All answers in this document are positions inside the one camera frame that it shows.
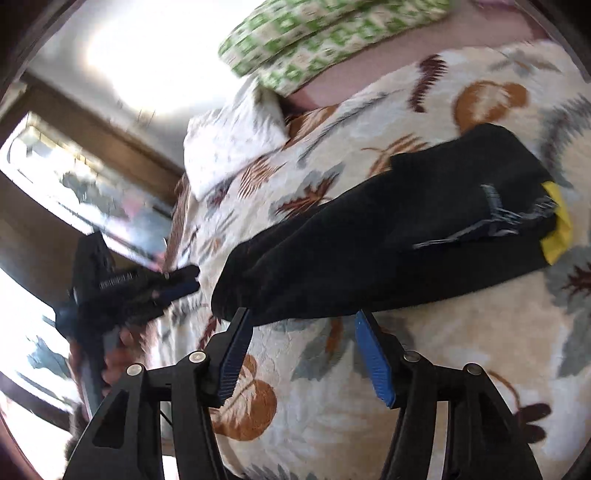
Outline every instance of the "sunlight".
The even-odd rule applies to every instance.
[[[137,110],[167,113],[206,96],[226,96],[240,84],[217,57],[234,26],[232,5],[176,0],[131,2],[132,8],[98,31],[87,51],[122,101]],[[238,10],[251,8],[239,2]]]

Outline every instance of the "orange leaf print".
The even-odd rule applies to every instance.
[[[325,106],[324,108],[318,108],[295,117],[288,126],[290,140],[283,146],[282,150],[292,147],[302,140],[302,138],[311,134],[316,128],[322,125],[338,107],[339,105]]]
[[[512,108],[528,105],[528,92],[518,83],[475,82],[456,100],[454,120],[464,133],[471,128],[505,118]]]
[[[335,354],[339,343],[343,338],[343,319],[341,317],[330,319],[330,333],[326,338],[325,351],[329,354],[329,359]]]
[[[256,378],[255,358],[246,354],[236,390],[220,408],[211,408],[213,431],[234,440],[248,442],[259,438],[277,412],[277,396],[272,386]]]
[[[374,175],[390,170],[390,157],[393,155],[418,152],[429,146],[428,142],[422,142],[421,140],[421,137],[415,137],[414,134],[410,134],[399,138],[384,149],[374,147],[362,148],[361,150],[373,150],[379,154],[378,159],[369,169],[368,178],[370,179]]]
[[[267,183],[271,176],[282,166],[283,165],[271,167],[268,163],[267,156],[257,158],[242,174],[238,196],[244,199],[255,193]]]
[[[318,187],[308,185],[304,188],[304,196],[298,197],[294,200],[289,200],[283,203],[277,208],[276,213],[287,213],[286,218],[293,218],[299,213],[305,212],[307,209],[312,208],[315,205],[319,205],[330,186],[336,180],[337,175],[332,175],[325,179],[322,179]]]

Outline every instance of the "blue gripper pad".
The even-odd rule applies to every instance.
[[[362,311],[357,312],[355,317],[355,338],[374,384],[375,394],[388,408],[392,408],[396,400],[396,392],[392,384],[392,369]]]
[[[251,344],[252,325],[249,320],[250,312],[245,312],[246,309],[238,309],[234,318],[237,320],[240,316],[244,316],[243,320],[236,330],[232,328],[233,325],[230,323],[230,328],[224,332],[232,335],[232,337],[228,343],[226,355],[220,365],[218,396],[222,402],[234,394],[238,375],[244,363],[244,357],[246,357],[246,351]]]

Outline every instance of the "brown leaf print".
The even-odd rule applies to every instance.
[[[268,163],[268,157],[266,155],[257,158],[242,174],[242,177],[240,178],[238,196],[245,199],[255,193],[259,188],[267,183],[271,176],[282,166],[283,165],[271,167]]]
[[[329,359],[337,351],[341,338],[343,338],[343,319],[341,317],[330,319],[330,333],[326,338],[325,351],[328,353]]]
[[[207,345],[207,342],[215,333],[217,326],[221,323],[220,319],[210,315],[207,320],[207,325],[205,327],[205,331],[203,332],[203,336],[199,340],[199,344],[197,345],[197,350],[203,350]]]
[[[399,153],[418,152],[429,146],[428,142],[421,142],[421,137],[415,137],[414,134],[405,135],[386,148],[366,147],[361,150],[373,150],[379,153],[378,159],[371,165],[368,178],[390,170],[390,157]]]
[[[282,150],[292,147],[304,137],[311,134],[316,128],[330,117],[339,105],[317,108],[295,117],[288,125],[290,140],[283,146]]]
[[[563,290],[569,290],[569,300],[572,300],[577,293],[588,297],[591,294],[591,263],[587,262],[587,268],[574,265],[574,273],[568,275],[567,284]]]
[[[277,412],[277,396],[256,378],[256,359],[246,354],[234,395],[220,408],[211,408],[213,431],[241,442],[259,438]]]
[[[166,252],[162,260],[162,271],[167,272],[174,269],[174,263],[178,257],[178,249],[180,248],[183,231],[186,221],[187,204],[191,196],[191,187],[189,185],[189,178],[184,173],[174,188],[174,194],[178,198],[178,202],[174,207],[173,221],[170,228],[170,235],[166,243]]]
[[[534,403],[532,405],[521,406],[521,398],[519,392],[511,383],[500,376],[498,373],[489,371],[489,376],[501,382],[511,394],[515,397],[515,405],[517,411],[513,417],[517,421],[523,436],[530,445],[541,442],[546,438],[545,430],[539,425],[532,425],[532,422],[542,420],[552,413],[552,408],[547,403]]]
[[[463,134],[477,125],[505,118],[512,108],[523,108],[528,101],[523,85],[481,80],[466,87],[459,95],[454,120]]]
[[[417,113],[425,113],[423,102],[427,92],[446,74],[447,64],[439,55],[431,55],[419,63],[418,68],[423,75],[408,99],[408,105],[411,110]]]
[[[308,185],[304,188],[304,196],[298,197],[294,200],[289,200],[277,207],[276,214],[287,213],[286,218],[293,218],[299,213],[305,212],[307,209],[315,205],[319,205],[324,200],[329,188],[336,180],[338,174],[331,175],[322,179],[317,187]]]

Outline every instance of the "quilted comforter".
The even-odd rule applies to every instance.
[[[453,139],[479,123],[502,125],[560,185],[573,247],[545,271],[376,317],[434,364],[481,364],[515,413],[544,478],[561,478],[591,436],[590,100],[591,86],[567,53],[541,42],[445,51],[303,117],[282,151],[255,160],[201,203],[189,198],[183,205],[186,224],[173,264],[198,264],[202,289],[157,321],[151,366],[175,363],[227,328],[209,303],[237,244],[380,174],[392,155]],[[379,478],[397,412],[376,398],[354,338],[348,317],[255,329],[234,396],[212,411],[223,460],[234,473]],[[443,465],[445,411],[442,404],[431,478]]]

